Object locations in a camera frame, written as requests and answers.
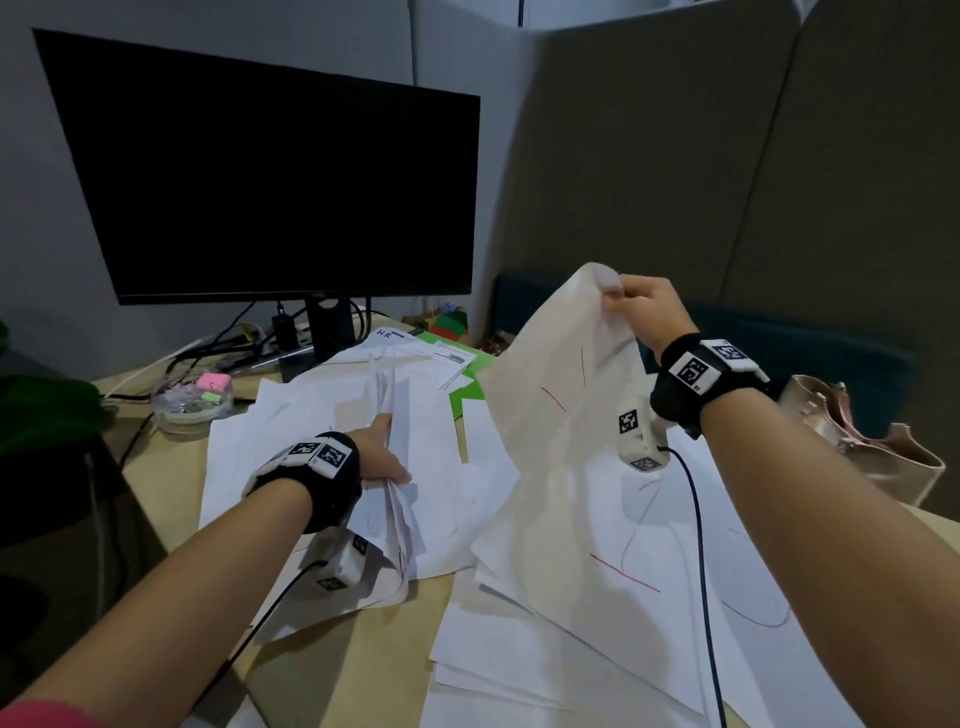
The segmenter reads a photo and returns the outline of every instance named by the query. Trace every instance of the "beige bag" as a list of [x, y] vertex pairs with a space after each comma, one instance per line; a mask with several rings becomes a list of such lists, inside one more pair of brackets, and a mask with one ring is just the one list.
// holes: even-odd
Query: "beige bag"
[[780, 395], [780, 407], [837, 447], [880, 490], [904, 503], [920, 505], [946, 469], [943, 460], [913, 439], [908, 425], [893, 423], [879, 440], [860, 434], [842, 382], [831, 386], [814, 376], [793, 376]]

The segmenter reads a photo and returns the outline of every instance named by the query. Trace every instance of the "black monitor screen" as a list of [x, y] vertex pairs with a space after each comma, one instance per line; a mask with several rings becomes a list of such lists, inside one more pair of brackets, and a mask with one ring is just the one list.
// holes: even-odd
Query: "black monitor screen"
[[469, 292], [478, 97], [35, 35], [121, 303]]

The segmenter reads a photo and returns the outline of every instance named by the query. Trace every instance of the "wrist strap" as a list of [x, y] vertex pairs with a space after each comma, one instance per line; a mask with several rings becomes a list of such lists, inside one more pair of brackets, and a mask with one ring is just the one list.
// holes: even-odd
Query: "wrist strap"
[[[335, 440], [342, 447], [331, 446], [327, 440]], [[303, 533], [341, 525], [360, 498], [360, 451], [343, 432], [324, 432], [297, 443], [264, 468], [274, 463], [275, 467], [255, 480], [251, 492], [283, 477], [300, 483], [313, 504], [313, 513]]]
[[701, 339], [699, 333], [671, 342], [660, 355], [660, 366], [650, 406], [693, 439], [702, 434], [700, 412], [704, 405], [746, 387], [767, 394], [770, 381], [753, 359], [729, 341]]

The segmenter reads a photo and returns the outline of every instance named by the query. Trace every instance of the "pink eraser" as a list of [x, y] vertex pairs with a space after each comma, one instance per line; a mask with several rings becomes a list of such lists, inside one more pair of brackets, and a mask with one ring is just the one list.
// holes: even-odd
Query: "pink eraser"
[[197, 389], [203, 389], [206, 392], [223, 393], [230, 385], [230, 375], [222, 375], [217, 372], [204, 372], [197, 379]]

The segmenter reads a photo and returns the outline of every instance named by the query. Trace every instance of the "monitor stand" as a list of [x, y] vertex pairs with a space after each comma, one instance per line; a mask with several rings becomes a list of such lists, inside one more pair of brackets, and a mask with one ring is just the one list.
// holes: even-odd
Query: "monitor stand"
[[323, 364], [336, 352], [356, 343], [349, 299], [326, 299], [317, 295], [305, 299], [304, 303], [307, 321], [310, 323], [313, 351], [280, 359], [280, 377], [283, 381], [290, 381], [318, 364]]

